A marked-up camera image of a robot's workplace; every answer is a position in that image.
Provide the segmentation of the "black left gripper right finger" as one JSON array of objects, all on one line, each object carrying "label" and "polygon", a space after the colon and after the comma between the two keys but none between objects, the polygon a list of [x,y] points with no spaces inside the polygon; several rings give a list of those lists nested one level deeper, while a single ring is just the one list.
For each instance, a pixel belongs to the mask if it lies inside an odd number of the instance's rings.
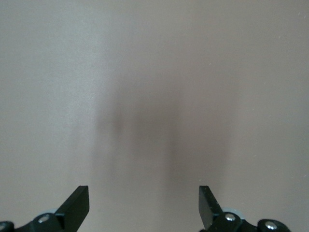
[{"label": "black left gripper right finger", "polygon": [[199,214],[203,232],[288,232],[290,229],[280,221],[261,219],[252,225],[237,213],[223,211],[210,187],[199,186]]}]

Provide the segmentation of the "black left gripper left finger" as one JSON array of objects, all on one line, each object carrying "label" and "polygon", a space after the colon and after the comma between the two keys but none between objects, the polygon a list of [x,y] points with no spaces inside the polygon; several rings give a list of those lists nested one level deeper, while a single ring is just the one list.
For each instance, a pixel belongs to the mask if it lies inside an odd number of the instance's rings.
[{"label": "black left gripper left finger", "polygon": [[43,213],[16,228],[11,221],[2,221],[2,232],[76,232],[89,213],[88,186],[79,186],[54,213]]}]

